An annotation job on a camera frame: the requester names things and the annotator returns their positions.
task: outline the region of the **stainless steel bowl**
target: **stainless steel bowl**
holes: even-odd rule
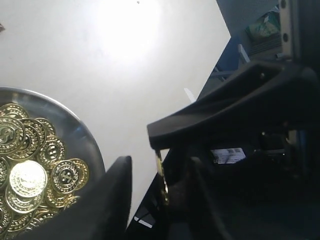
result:
[[[31,118],[46,118],[66,146],[66,159],[79,158],[89,167],[89,180],[76,192],[82,195],[106,172],[99,147],[84,123],[68,108],[40,93],[14,87],[0,86],[0,106],[19,104]]]

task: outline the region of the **barcode label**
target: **barcode label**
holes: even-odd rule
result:
[[[218,164],[234,164],[246,157],[242,148],[211,150]]]

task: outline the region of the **white label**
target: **white label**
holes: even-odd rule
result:
[[[235,164],[246,157],[242,148],[211,150],[218,164]]]

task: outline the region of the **silver bowl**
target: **silver bowl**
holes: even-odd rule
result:
[[[94,137],[85,124],[61,103],[34,91],[0,86],[0,106],[8,103],[21,105],[32,119],[48,119],[66,146],[66,159],[79,158],[88,164],[89,180],[76,195],[85,193],[106,172]]]

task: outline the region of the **coin pile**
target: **coin pile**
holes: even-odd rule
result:
[[[88,165],[66,158],[66,146],[45,118],[0,107],[0,240],[10,240],[77,202],[89,179]]]

